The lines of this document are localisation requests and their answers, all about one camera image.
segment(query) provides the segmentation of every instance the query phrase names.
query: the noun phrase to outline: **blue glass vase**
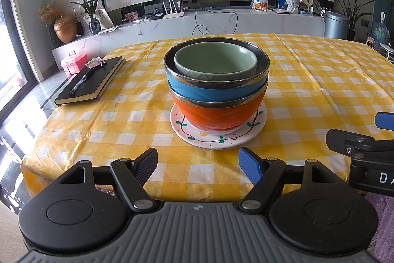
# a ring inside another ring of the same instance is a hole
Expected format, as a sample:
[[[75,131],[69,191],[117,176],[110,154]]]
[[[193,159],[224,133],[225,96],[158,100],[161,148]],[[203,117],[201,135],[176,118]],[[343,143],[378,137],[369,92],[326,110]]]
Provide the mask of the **blue glass vase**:
[[[89,29],[93,35],[96,35],[101,30],[101,25],[97,18],[92,18],[90,20]]]

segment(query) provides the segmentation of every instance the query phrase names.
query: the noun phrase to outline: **cable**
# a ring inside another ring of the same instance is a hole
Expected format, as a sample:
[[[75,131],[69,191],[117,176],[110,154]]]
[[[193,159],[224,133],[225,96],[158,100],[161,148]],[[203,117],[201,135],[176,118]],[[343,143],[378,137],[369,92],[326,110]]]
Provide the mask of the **cable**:
[[[204,3],[201,3],[201,4],[204,5],[204,6],[210,7],[210,8],[218,8],[218,7],[211,7],[211,6],[208,6],[208,5],[204,4]],[[235,34],[235,31],[237,30],[237,26],[238,26],[238,14],[237,14],[236,12],[220,12],[220,11],[215,11],[215,12],[213,12],[213,11],[208,10],[208,9],[205,9],[205,8],[203,8],[203,7],[200,7],[200,6],[198,6],[198,7],[199,7],[200,9],[203,9],[203,10],[205,10],[205,11],[207,11],[207,12],[210,12],[210,13],[224,13],[224,14],[231,13],[231,14],[235,14],[235,15],[237,16],[237,21],[236,21],[236,23],[235,23],[235,29],[234,29],[234,32],[233,32],[233,34]],[[208,29],[207,29],[204,25],[200,25],[200,24],[197,23],[197,9],[195,9],[195,11],[196,11],[196,16],[195,16],[195,19],[196,19],[196,27],[194,27],[194,29],[193,29],[192,37],[193,37],[194,31],[196,30],[196,28],[198,28],[198,31],[199,31],[201,34],[203,34],[203,35],[208,34]],[[202,27],[205,28],[206,33],[203,33],[203,32],[200,30],[200,26],[202,26]]]
[[[194,29],[193,29],[193,31],[192,31],[192,37],[193,37],[194,31],[196,30],[196,28],[198,28],[198,31],[199,31],[201,34],[206,35],[206,34],[208,34],[208,29],[207,29],[204,25],[200,25],[200,24],[197,23],[197,8],[195,8],[195,10],[196,10],[196,15],[194,16],[194,19],[196,20],[196,27],[194,27]],[[200,26],[202,26],[202,27],[205,28],[205,33],[203,33],[203,32],[200,30]]]
[[[204,3],[201,3],[201,4],[204,5],[204,6],[210,7],[210,8],[218,8],[218,7],[208,6],[208,5],[204,4]],[[219,11],[212,12],[211,10],[205,9],[203,7],[200,7],[200,6],[199,6],[199,8],[201,8],[203,10],[206,10],[207,12],[210,12],[210,13],[224,13],[224,14],[232,13],[232,14],[235,14],[237,16],[237,21],[235,23],[235,29],[234,29],[234,32],[233,32],[233,34],[235,34],[235,31],[237,30],[237,26],[238,26],[238,14],[236,12],[219,12]]]

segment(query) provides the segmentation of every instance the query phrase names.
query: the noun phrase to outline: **water bottle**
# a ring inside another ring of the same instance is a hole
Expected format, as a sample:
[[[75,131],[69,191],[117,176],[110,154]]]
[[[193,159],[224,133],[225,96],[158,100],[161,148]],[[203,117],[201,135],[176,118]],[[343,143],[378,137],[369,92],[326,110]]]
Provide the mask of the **water bottle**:
[[[390,40],[390,32],[385,25],[386,14],[382,12],[380,22],[372,25],[371,37],[374,39],[374,50],[379,51],[380,43],[387,45]]]

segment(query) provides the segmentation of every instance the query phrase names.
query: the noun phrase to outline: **yellow checkered tablecloth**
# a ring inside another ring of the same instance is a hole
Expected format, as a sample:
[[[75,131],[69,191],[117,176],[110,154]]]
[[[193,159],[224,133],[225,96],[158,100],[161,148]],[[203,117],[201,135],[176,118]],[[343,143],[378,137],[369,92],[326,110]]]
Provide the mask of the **yellow checkered tablecloth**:
[[[378,140],[394,132],[378,129],[374,116],[394,112],[394,67],[367,45],[311,36],[224,35],[251,42],[271,59],[264,102],[268,120],[245,144],[262,158],[291,165],[315,158],[346,179],[349,158],[328,150],[326,132],[338,128]],[[163,58],[175,44],[166,40],[115,49],[125,64],[103,96],[58,107],[22,162],[32,195],[80,160],[94,166],[136,158],[149,147],[159,154],[145,185],[155,199],[237,200],[251,188],[238,165],[238,148],[210,151],[193,147],[173,132],[173,105]]]

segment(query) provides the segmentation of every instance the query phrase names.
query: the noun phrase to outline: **gray base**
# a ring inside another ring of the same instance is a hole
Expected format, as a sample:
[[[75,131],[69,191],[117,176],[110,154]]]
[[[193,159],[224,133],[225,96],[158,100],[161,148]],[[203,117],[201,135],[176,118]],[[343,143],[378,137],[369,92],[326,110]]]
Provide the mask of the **gray base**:
[[[62,257],[30,252],[20,263],[374,263],[366,251],[319,258],[288,247],[259,215],[231,203],[165,202],[152,214],[136,215],[113,243],[88,254]]]

